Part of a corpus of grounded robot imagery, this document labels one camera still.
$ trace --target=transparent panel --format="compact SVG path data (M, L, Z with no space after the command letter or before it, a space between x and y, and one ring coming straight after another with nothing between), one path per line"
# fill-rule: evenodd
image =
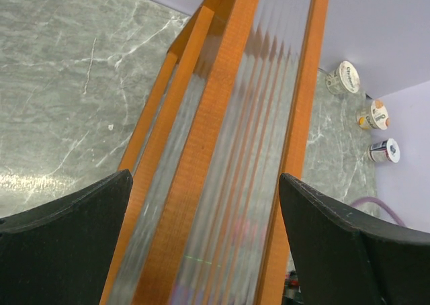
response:
M260 0L171 304L253 304L310 0Z
M172 71L172 74L170 76L169 82L167 83L166 89L164 90L163 96L161 97L160 104L157 107L157 110L155 112L153 120L150 123L149 129L148 129L148 133L145 136L145 139L144 139L144 141L142 143L142 147L140 147L140 152L139 152L138 158L137 158L137 160L136 160L136 162L135 162L135 164L133 166L133 170L131 172L131 174L133 176L136 174L137 166L139 166L139 162L142 159L142 154L143 154L143 152L145 150L146 144L148 144L149 137L153 133L155 122L157 121L157 118L159 117L161 107L164 104L164 101L166 99L166 94L167 94L168 90L170 89L170 85L172 84L173 78L175 77L176 70L177 70L177 64L175 64L175 67L173 68L173 71Z
M215 60L225 23L214 18L184 98L177 113L166 147L146 195L145 203L127 247L108 304L130 304L155 228L173 180L191 123Z

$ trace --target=light purple wall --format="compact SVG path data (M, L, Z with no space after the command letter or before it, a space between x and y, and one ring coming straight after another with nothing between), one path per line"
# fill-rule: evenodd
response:
M430 81L383 96L390 127L374 131L375 142L394 138L398 164L376 167L378 197L409 228L430 232Z
M188 15L203 0L153 0ZM330 0L320 66L342 60L378 98L430 79L429 0Z

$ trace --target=marble wall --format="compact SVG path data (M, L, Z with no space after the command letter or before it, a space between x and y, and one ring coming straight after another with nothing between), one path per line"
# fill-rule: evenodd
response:
M302 180L351 204L363 196L376 196L375 164L366 152L372 136L355 119L356 111L366 104L366 95L363 91L332 95L325 76L318 72ZM373 204L362 210L378 215Z
M187 16L147 0L1 0L0 217L118 167Z

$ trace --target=paper cup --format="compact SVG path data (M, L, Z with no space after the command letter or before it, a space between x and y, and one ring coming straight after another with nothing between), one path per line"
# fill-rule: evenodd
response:
M355 117L358 126L366 130L385 130L390 125L387 108L380 100L373 100L369 106L358 110Z
M354 66L343 61L336 70L326 76L325 84L333 95L357 93L360 89L360 78Z
M369 158L376 163L392 162L397 163L400 160L400 149L397 142L389 138L383 142L373 144L368 149Z

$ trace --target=orange wooden frame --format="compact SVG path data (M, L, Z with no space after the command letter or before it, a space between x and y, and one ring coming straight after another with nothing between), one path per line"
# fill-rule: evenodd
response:
M216 34L223 35L221 45L210 70L132 302L144 305L168 303L258 2L259 0L204 0L172 43L120 164L120 169L133 169L137 164L138 167L100 304L106 304L108 300L181 100L212 19L216 16L217 20L225 21L225 24L217 25L219 31ZM280 173L288 172L297 177L302 173L327 6L328 0L312 0L279 170ZM142 158L138 161L146 133L175 65L177 72ZM276 193L256 304L280 302L288 253Z

